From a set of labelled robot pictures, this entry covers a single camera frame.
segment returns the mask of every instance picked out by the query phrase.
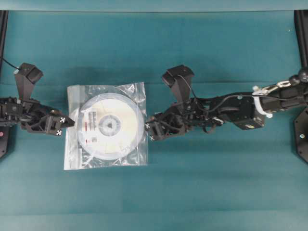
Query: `cable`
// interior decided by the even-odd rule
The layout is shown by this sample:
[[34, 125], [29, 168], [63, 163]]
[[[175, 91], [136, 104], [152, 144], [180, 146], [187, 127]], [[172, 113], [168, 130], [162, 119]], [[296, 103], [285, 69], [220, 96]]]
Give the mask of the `cable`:
[[186, 79], [185, 79], [183, 76], [180, 76], [180, 77], [185, 81], [185, 83], [187, 84], [187, 86], [189, 87], [189, 89], [192, 91], [192, 94], [193, 94], [194, 98], [197, 99], [196, 94], [194, 93], [192, 87], [188, 84], [188, 82], [186, 81]]
[[4, 61], [4, 62], [6, 62], [6, 64], [8, 64], [8, 65], [10, 65], [12, 68], [15, 68], [15, 69], [17, 69], [17, 70], [21, 70], [20, 68], [18, 68], [18, 67], [16, 67], [16, 66], [14, 66], [13, 64], [11, 64], [9, 61], [7, 61], [5, 58], [3, 58], [3, 57], [1, 57], [2, 58], [2, 60]]

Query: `plastic wrap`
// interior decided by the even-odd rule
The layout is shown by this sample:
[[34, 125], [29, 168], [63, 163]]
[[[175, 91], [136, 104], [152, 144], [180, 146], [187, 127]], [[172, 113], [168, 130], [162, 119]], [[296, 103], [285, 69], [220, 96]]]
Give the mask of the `plastic wrap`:
[[67, 88], [69, 116], [64, 169], [146, 165], [146, 96], [143, 83]]

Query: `teal table surface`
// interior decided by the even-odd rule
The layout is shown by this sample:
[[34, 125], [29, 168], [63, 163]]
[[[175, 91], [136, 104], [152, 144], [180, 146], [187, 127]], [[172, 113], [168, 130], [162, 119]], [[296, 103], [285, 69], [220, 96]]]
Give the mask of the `teal table surface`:
[[[149, 115], [174, 102], [161, 81], [179, 64], [199, 97], [250, 91], [300, 69], [293, 12], [10, 12], [4, 57], [35, 64], [33, 98], [67, 113], [66, 87], [144, 81]], [[16, 96], [2, 65], [0, 97]], [[0, 160], [1, 231], [302, 231], [308, 165], [295, 153], [292, 121], [263, 129], [233, 124], [210, 135], [149, 143], [149, 165], [64, 171], [64, 140], [11, 132]]]

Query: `disc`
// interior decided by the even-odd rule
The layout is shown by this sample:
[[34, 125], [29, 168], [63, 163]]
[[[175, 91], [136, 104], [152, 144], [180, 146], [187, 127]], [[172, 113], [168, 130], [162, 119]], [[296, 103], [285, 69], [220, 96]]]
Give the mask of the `disc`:
[[130, 98], [105, 93], [93, 97], [80, 109], [78, 141], [89, 154], [103, 160], [128, 155], [143, 136], [143, 116]]

